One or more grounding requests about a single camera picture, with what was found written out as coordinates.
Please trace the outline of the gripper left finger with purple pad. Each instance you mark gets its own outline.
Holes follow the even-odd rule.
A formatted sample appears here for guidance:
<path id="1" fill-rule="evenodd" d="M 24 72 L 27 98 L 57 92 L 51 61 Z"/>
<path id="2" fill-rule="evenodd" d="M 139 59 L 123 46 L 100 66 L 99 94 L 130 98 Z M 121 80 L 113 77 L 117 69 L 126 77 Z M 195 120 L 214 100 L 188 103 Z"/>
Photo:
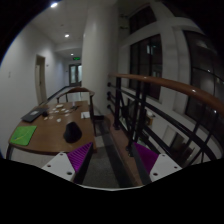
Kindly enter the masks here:
<path id="1" fill-rule="evenodd" d="M 92 154 L 93 143 L 90 142 L 69 153 L 59 152 L 42 169 L 70 182 L 82 184 Z"/>

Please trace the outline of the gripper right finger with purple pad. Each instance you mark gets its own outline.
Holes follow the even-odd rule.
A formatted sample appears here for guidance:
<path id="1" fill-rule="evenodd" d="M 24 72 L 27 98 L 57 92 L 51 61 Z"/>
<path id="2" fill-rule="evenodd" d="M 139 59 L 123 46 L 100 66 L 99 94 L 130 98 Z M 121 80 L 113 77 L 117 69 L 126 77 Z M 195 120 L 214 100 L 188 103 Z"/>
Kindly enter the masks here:
<path id="1" fill-rule="evenodd" d="M 133 143 L 133 155 L 142 182 L 154 182 L 181 170 L 167 154 L 157 154 L 138 143 Z"/>

